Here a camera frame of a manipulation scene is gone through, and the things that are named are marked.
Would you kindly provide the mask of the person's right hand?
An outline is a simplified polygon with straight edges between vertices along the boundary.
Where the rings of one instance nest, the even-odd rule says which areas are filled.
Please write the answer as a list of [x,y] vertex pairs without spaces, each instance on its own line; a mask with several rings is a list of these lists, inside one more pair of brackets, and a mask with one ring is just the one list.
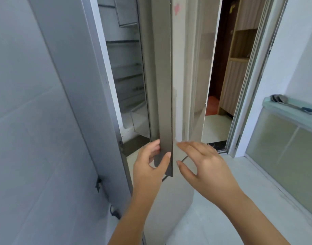
[[178,142],[177,146],[195,164],[197,180],[189,184],[204,198],[220,206],[235,191],[241,191],[227,163],[212,146],[195,141]]

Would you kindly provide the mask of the wooden cabinet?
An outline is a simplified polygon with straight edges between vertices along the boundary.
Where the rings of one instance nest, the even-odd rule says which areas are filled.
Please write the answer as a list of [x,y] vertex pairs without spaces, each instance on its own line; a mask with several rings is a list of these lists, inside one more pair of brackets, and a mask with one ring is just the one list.
[[265,1],[239,0],[218,115],[235,115]]

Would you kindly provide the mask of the white refrigerator drawer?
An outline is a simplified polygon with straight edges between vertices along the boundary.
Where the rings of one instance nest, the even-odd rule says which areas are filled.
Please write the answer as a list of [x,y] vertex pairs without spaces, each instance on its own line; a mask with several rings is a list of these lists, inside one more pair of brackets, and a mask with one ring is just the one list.
[[150,125],[145,102],[138,104],[131,110],[121,112],[123,128],[121,136],[124,142],[141,135],[150,139]]

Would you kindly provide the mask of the person's right forearm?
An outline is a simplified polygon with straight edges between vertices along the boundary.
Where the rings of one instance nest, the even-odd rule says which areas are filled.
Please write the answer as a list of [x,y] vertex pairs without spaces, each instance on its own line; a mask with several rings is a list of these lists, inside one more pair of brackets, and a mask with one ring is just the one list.
[[244,245],[291,245],[238,185],[195,189],[225,214]]

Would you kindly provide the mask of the silver sliding door frame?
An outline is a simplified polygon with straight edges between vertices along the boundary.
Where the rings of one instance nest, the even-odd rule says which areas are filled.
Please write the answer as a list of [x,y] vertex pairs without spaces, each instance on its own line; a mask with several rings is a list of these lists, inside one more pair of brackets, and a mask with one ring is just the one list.
[[261,74],[267,63],[287,2],[288,0],[265,1],[252,54],[225,147],[225,152],[233,158],[236,156],[240,157],[239,146],[241,144],[241,138],[259,86]]

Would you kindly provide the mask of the frosted glass counter cabinet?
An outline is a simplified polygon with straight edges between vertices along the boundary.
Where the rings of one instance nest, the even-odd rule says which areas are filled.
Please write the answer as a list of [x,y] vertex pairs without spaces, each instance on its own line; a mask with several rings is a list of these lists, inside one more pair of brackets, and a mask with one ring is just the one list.
[[[312,104],[293,98],[289,104]],[[246,149],[289,195],[312,215],[312,114],[266,97]]]

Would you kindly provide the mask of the person's left forearm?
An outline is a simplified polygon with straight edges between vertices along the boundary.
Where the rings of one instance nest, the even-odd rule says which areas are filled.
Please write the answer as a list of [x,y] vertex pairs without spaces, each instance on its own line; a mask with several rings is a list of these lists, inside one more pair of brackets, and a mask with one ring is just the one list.
[[134,195],[107,245],[141,245],[145,222],[155,198],[156,195]]

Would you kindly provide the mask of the silver refrigerator door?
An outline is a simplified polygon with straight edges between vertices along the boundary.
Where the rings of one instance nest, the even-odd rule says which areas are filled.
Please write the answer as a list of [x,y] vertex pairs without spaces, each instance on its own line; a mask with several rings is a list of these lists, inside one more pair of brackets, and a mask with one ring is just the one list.
[[174,145],[173,177],[168,177],[152,205],[144,226],[143,245],[165,245],[177,224],[190,208],[194,189],[179,171],[177,160],[186,154]]
[[151,141],[171,152],[165,177],[187,156],[177,142],[201,141],[223,0],[136,0]]

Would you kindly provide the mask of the person's left hand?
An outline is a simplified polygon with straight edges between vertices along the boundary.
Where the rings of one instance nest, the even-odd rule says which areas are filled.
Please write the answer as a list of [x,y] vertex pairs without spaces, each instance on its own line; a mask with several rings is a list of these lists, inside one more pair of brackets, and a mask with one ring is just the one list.
[[160,140],[154,140],[144,147],[139,152],[133,168],[133,196],[141,194],[156,195],[162,184],[163,177],[156,175],[155,168],[150,163],[154,157],[160,153]]

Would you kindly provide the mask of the clear refrigerator bin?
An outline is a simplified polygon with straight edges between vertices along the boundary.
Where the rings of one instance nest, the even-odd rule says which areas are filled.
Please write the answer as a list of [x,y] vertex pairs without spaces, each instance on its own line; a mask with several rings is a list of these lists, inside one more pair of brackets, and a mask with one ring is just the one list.
[[119,27],[129,27],[138,24],[136,0],[114,0]]

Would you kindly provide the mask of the silver refrigerator body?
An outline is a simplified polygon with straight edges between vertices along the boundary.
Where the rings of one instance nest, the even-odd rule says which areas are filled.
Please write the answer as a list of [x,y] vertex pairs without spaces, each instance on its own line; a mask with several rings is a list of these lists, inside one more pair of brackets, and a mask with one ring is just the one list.
[[107,245],[133,188],[126,155],[150,139],[122,139],[112,72],[97,0],[29,0],[78,126],[56,174],[74,193],[69,245]]

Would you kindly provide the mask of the dark brown door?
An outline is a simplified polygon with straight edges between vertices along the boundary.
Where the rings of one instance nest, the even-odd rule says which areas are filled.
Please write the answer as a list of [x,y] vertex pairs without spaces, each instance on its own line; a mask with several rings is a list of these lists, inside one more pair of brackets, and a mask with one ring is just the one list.
[[[229,58],[233,31],[236,23],[240,0],[223,0],[218,35],[216,40],[215,55],[211,73],[209,98],[219,103],[222,92],[224,75]],[[229,14],[230,6],[235,4],[232,13]]]

